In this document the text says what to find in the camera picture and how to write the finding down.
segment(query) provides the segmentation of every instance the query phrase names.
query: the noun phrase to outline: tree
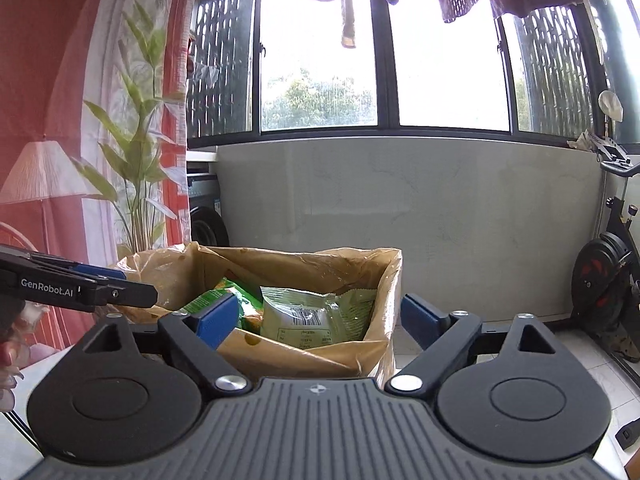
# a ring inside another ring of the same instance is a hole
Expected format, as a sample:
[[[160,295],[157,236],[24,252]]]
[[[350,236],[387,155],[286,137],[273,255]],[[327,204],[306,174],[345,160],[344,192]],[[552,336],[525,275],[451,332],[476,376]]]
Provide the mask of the tree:
[[[268,88],[287,83],[284,92],[262,105],[265,130],[375,122],[376,108],[371,92],[357,90],[351,77],[334,76],[331,80],[318,81],[312,79],[307,70],[301,70],[295,78],[270,80]]]

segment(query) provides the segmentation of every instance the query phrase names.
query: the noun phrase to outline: black window frame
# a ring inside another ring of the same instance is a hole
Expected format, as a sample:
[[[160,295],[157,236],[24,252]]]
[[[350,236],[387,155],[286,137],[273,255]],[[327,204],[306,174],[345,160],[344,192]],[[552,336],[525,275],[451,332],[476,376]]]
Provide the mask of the black window frame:
[[[370,0],[371,21],[373,28],[376,102],[378,104],[378,124],[376,126],[327,126],[318,128],[297,128],[287,130],[260,129],[260,61],[262,44],[260,43],[260,6],[261,0],[255,0],[253,22],[253,67],[252,67],[252,130],[229,134],[219,134],[187,139],[188,149],[210,148],[226,144],[255,142],[260,140],[308,139],[318,137],[353,137],[353,136],[420,136],[420,137],[457,137],[467,139],[508,140],[548,146],[567,147],[568,137],[527,132],[518,127],[517,103],[513,67],[509,45],[506,41],[502,18],[495,20],[497,32],[497,49],[502,56],[502,67],[506,83],[508,104],[509,131],[483,130],[476,128],[459,128],[444,126],[402,126],[400,124],[398,80],[394,57],[393,35],[388,4],[385,0]],[[634,20],[638,15],[630,4]],[[590,101],[593,113],[594,132],[602,136],[606,130],[606,121],[598,106],[600,92],[607,89],[604,67],[598,62],[595,38],[584,6],[571,6],[578,39],[584,56],[585,69],[590,83]],[[640,34],[640,20],[636,21]],[[640,144],[627,146],[630,153],[640,153]]]

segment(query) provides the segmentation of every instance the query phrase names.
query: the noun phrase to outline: tiled floor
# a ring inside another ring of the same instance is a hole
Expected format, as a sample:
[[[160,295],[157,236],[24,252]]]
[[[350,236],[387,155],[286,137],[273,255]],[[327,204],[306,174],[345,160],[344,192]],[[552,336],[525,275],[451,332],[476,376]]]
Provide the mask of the tiled floor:
[[[622,426],[640,418],[640,390],[585,333],[571,330],[558,333],[557,336],[587,368],[609,397],[611,423],[607,433],[610,434],[620,459],[626,463],[640,448],[640,439],[627,450],[622,450],[615,435]],[[398,368],[409,364],[420,352],[417,343],[400,326],[396,327],[393,341]],[[494,357],[495,355],[490,354],[482,355],[478,356],[478,361],[489,361]],[[640,373],[640,364],[632,366],[637,367]]]

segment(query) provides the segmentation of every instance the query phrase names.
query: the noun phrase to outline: white table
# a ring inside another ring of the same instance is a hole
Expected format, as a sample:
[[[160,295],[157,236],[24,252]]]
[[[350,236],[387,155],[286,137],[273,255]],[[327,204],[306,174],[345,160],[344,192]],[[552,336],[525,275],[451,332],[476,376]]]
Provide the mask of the white table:
[[[18,380],[18,386],[15,389],[15,411],[24,421],[26,421],[29,395],[67,351],[68,349],[54,354],[22,371],[24,380]],[[15,430],[4,416],[0,415],[0,479],[17,480],[41,458],[42,455]],[[602,440],[594,459],[614,478],[627,480],[622,462],[608,436]]]

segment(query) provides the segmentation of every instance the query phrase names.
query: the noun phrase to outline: silver screw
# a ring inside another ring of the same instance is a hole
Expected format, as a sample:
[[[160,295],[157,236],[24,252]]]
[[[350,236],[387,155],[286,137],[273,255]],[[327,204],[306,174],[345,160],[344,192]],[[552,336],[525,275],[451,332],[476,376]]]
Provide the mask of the silver screw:
[[[238,375],[223,375],[216,379],[216,388],[226,392],[237,392],[247,386],[246,379]]]
[[[415,375],[396,375],[389,384],[400,392],[414,392],[422,387],[422,379]]]

